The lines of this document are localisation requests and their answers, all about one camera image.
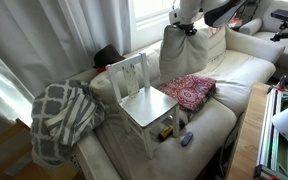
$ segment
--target gray checkered blanket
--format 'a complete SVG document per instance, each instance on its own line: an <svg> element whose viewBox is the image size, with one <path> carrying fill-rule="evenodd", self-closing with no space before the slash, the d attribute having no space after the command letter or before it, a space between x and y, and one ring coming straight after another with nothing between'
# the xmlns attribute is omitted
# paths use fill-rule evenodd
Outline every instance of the gray checkered blanket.
<svg viewBox="0 0 288 180"><path fill-rule="evenodd" d="M33 102L32 156L43 167L57 167L68 160L72 147L102 123L108 106L89 84L66 80L48 86Z"/></svg>

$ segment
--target blue object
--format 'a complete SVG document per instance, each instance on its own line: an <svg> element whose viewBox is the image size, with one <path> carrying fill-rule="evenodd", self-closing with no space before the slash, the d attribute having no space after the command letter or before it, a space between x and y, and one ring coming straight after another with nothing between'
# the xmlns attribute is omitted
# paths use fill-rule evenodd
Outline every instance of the blue object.
<svg viewBox="0 0 288 180"><path fill-rule="evenodd" d="M183 138L181 144L182 146L186 146L192 139L193 133L192 132L187 132L185 137Z"/></svg>

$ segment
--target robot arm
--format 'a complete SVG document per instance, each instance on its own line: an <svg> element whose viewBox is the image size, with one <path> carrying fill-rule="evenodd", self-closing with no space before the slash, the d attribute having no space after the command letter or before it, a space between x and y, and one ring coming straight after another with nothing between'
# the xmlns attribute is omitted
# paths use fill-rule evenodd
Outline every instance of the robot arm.
<svg viewBox="0 0 288 180"><path fill-rule="evenodd" d="M172 25L193 29L197 13L204 12L205 23L218 27L227 23L247 0L181 0L180 7L169 13Z"/></svg>

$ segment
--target red patterned pillow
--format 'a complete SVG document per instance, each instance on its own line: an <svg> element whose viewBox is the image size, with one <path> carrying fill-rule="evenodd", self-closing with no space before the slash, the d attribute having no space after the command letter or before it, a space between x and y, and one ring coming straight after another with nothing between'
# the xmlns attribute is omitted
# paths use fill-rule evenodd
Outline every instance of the red patterned pillow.
<svg viewBox="0 0 288 180"><path fill-rule="evenodd" d="M211 78L186 75L165 83L159 90L176 99L181 109L197 112L215 94L215 83Z"/></svg>

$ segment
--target chair seat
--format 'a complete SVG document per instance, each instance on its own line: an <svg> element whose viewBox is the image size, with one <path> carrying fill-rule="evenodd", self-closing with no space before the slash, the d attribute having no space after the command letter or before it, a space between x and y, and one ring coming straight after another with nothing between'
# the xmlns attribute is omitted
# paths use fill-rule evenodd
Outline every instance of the chair seat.
<svg viewBox="0 0 288 180"><path fill-rule="evenodd" d="M154 87L144 87L134 97L123 98L119 104L139 126L146 127L170 111L177 101Z"/></svg>

